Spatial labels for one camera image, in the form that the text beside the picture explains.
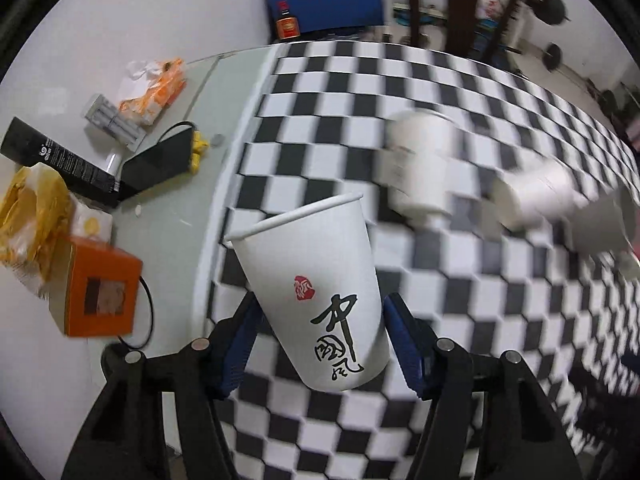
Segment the white paper cup with calligraphy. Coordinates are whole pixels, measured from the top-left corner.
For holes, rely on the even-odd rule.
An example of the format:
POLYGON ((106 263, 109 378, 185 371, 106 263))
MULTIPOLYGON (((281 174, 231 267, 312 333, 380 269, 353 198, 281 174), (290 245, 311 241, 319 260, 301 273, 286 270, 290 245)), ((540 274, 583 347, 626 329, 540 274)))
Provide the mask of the white paper cup with calligraphy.
POLYGON ((390 360, 358 194, 337 195, 227 235, 302 382, 355 389, 390 360))

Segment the grey battery pack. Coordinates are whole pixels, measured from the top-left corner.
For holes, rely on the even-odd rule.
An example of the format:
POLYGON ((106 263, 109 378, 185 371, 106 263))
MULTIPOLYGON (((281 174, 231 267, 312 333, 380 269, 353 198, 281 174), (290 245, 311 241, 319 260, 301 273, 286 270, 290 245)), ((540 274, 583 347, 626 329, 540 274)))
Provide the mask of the grey battery pack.
POLYGON ((118 141, 130 152, 139 148, 145 131, 122 114, 103 94, 94 94, 82 112, 87 122, 118 141))

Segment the dark wooden chair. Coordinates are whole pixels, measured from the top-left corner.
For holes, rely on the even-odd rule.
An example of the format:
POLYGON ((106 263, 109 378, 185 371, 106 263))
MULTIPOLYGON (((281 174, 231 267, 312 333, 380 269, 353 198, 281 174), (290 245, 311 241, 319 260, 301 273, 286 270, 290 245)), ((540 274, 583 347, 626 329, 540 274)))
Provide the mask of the dark wooden chair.
MULTIPOLYGON (((447 0, 447 35, 445 51, 459 58, 467 58, 475 41, 477 0, 447 0)), ((480 62, 490 64, 497 52, 503 33, 518 0, 509 0, 484 51, 480 62)))

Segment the brown sauce bottle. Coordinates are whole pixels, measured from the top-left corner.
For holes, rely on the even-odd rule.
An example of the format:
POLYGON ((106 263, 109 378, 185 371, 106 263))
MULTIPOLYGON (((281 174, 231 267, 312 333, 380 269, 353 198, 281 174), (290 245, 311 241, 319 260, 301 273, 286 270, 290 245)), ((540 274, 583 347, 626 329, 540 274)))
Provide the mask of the brown sauce bottle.
POLYGON ((291 12, 285 0, 278 2, 279 16, 276 21, 278 38, 281 41, 291 41, 300 37, 298 19, 291 12))

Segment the orange white tissue pack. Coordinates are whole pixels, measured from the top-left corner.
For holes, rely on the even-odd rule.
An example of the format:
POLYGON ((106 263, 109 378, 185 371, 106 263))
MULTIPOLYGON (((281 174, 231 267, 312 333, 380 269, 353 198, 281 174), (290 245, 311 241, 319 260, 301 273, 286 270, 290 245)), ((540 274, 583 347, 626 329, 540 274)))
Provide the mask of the orange white tissue pack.
POLYGON ((118 110, 140 126, 152 126, 186 86, 182 58, 134 61, 117 93, 118 110))

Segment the black white checkered tablecloth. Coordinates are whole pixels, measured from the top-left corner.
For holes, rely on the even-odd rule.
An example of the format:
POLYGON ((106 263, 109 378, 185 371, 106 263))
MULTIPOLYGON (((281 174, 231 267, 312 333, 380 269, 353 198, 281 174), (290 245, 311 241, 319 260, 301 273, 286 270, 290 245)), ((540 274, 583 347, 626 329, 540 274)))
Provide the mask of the black white checkered tablecloth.
MULTIPOLYGON (((568 249, 562 224, 490 237, 483 202, 508 171, 557 159, 580 200, 639 176, 604 125, 532 82, 442 52, 356 41, 278 47, 248 108, 231 165, 220 234, 338 194, 358 193, 383 294, 474 353, 516 350, 548 394, 576 450, 580 399, 567 381, 582 365, 620 392, 637 387, 620 355, 639 347, 639 286, 610 255, 568 249), (374 159, 386 122, 434 110, 457 125, 448 216, 423 230, 390 208, 374 159)), ((401 479, 428 406, 399 366, 356 390, 308 389, 268 326, 242 384, 218 414, 243 479, 401 479)))

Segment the orange box with window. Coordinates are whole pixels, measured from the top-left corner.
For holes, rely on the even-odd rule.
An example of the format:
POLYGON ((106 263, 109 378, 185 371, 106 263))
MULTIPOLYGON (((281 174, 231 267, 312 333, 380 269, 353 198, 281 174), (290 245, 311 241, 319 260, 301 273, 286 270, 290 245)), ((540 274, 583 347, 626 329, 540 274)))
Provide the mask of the orange box with window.
POLYGON ((58 239, 48 283, 49 311, 67 337, 124 336, 134 327, 142 261, 109 244, 58 239))

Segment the long black box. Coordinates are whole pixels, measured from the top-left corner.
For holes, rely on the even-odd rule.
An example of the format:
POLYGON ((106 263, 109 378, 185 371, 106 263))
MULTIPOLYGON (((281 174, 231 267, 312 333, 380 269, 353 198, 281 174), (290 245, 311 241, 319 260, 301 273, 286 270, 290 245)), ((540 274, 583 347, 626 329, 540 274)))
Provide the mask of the long black box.
POLYGON ((70 192, 87 200, 111 208, 120 203, 119 183, 111 174, 66 150, 20 118, 11 120, 1 154, 21 166, 32 167, 41 162, 56 170, 70 192))

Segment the yellow plastic snack bag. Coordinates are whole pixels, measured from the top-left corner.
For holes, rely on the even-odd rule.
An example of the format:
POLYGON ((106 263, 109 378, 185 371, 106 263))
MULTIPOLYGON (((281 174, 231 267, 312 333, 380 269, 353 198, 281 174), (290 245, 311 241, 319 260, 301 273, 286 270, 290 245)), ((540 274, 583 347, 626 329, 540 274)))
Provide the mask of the yellow plastic snack bag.
POLYGON ((32 294, 46 296, 56 242, 68 233, 73 202, 64 180, 38 162, 14 174, 1 203, 1 263, 32 294))

